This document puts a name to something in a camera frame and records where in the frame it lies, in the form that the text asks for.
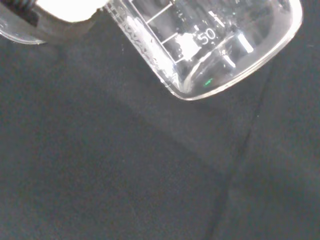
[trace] black cloth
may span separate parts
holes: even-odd
[[[320,3],[272,61],[172,96],[112,19],[0,40],[1,240],[320,239]]]

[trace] dark fabric background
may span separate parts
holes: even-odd
[[[320,239],[320,3],[272,61],[184,102],[110,17],[0,39],[1,240]]]

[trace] printed number 50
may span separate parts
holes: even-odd
[[[205,32],[200,33],[198,35],[198,39],[202,41],[202,45],[208,44],[209,39],[213,40],[215,38],[216,38],[216,34],[211,28],[208,28]]]

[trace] black surface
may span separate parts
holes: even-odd
[[[64,47],[0,40],[0,239],[320,238],[320,4],[270,63],[171,96],[108,17]]]

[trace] clear glass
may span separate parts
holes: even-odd
[[[239,82],[299,29],[299,0],[110,0],[108,12],[178,98]]]
[[[42,40],[31,36],[28,32],[23,31],[16,21],[13,13],[5,8],[0,8],[0,35],[20,44],[34,45],[44,43]]]

